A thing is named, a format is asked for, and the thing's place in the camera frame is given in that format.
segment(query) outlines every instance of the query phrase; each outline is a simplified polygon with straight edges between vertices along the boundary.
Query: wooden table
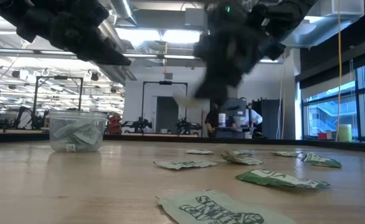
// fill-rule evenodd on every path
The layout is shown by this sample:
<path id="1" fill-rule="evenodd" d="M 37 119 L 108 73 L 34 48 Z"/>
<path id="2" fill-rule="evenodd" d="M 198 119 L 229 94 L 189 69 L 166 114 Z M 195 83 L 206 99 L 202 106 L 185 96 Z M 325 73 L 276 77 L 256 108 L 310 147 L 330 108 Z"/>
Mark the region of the wooden table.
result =
<path id="1" fill-rule="evenodd" d="M 221 162 L 214 156 L 185 154 L 216 144 L 105 141 L 99 153 L 62 154 L 48 142 L 0 144 L 0 223 L 173 223 L 155 196 L 215 189 L 243 203 L 254 203 L 302 224 L 365 223 L 365 153 L 316 147 L 223 145 L 251 149 L 261 166 Z M 271 151 L 315 152 L 342 169 L 304 165 Z M 215 167 L 172 171 L 154 160 L 208 159 Z M 327 190 L 297 190 L 241 182 L 250 169 L 270 169 L 323 180 Z"/>

